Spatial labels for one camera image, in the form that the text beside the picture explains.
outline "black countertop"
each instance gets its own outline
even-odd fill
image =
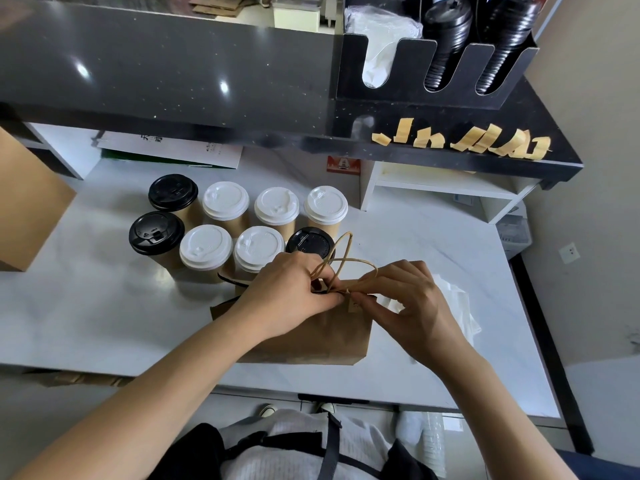
[[[529,83],[498,111],[332,99],[334,37],[60,2],[0,0],[0,118],[567,181],[582,163]],[[550,136],[542,161],[388,147],[399,118]]]

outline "twisted paper handle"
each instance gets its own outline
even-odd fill
[[[344,250],[344,256],[341,257],[341,258],[333,258],[333,259],[331,259],[331,256],[333,255],[333,252],[335,251],[335,248],[338,245],[338,242],[340,242],[342,240],[342,238],[344,236],[346,236],[346,235],[349,236],[349,240],[347,242],[347,249]],[[334,261],[340,261],[340,266],[338,266],[338,271],[335,272],[335,275],[331,278],[331,281],[329,281],[329,283],[327,284],[327,286],[326,286],[327,292],[331,291],[331,286],[333,285],[333,282],[338,277],[338,275],[342,271],[342,267],[344,266],[344,263],[346,263],[347,261],[363,262],[364,264],[368,264],[369,266],[372,266],[372,268],[376,270],[376,275],[377,275],[378,274],[378,267],[375,264],[373,264],[372,262],[369,262],[366,259],[357,259],[357,258],[348,258],[347,257],[349,255],[349,250],[351,249],[351,242],[352,241],[353,241],[353,233],[348,231],[348,232],[345,232],[344,234],[342,234],[338,238],[338,240],[335,242],[335,244],[332,246],[331,250],[329,250],[329,254],[327,254],[326,258],[324,258],[322,263],[320,263],[318,266],[316,266],[316,268],[311,272],[311,281],[316,280],[317,277],[320,276],[320,273],[323,272],[325,266],[328,266],[329,264],[331,264]]]

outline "hand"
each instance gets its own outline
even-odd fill
[[[418,362],[443,373],[460,352],[471,348],[423,261],[397,261],[365,274],[349,287],[351,297]],[[396,314],[370,294],[396,299]]]
[[[253,318],[263,340],[293,330],[312,315],[338,306],[344,297],[340,293],[311,293],[311,272],[322,263],[317,254],[300,251],[280,253],[263,267],[230,311]],[[324,267],[319,278],[328,282],[335,275],[331,266]],[[334,280],[334,288],[340,280]]]

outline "forearm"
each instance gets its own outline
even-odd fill
[[[233,309],[80,421],[15,480],[140,480],[155,468],[220,377],[260,342]]]
[[[575,480],[473,348],[457,354],[441,379],[471,427],[493,480]]]

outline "person's left hand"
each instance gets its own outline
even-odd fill
[[[344,297],[340,293],[311,293],[311,272],[322,263],[317,254],[300,251],[280,253],[263,267],[230,312],[252,318],[260,327],[263,340],[293,330],[312,315],[338,306]],[[335,275],[331,266],[324,267],[318,276],[329,282]],[[333,288],[340,288],[336,278]]]

